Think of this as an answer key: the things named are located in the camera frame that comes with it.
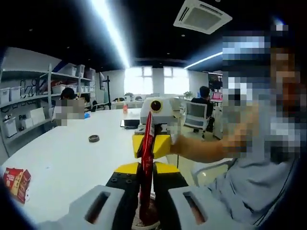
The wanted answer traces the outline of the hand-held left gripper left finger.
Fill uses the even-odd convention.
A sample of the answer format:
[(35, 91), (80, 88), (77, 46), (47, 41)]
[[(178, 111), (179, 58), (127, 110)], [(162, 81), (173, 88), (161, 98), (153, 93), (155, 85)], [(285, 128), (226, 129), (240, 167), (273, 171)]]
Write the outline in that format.
[(138, 206), (138, 162), (117, 168), (106, 185), (97, 185), (70, 204), (70, 230), (130, 230)]

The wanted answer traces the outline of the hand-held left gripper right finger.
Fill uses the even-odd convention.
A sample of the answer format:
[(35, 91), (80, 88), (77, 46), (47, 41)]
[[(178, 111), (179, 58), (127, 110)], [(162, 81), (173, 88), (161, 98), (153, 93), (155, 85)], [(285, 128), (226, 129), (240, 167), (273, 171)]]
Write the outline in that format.
[(205, 187), (189, 186), (173, 165), (155, 162), (153, 187), (163, 230), (230, 230), (232, 219)]

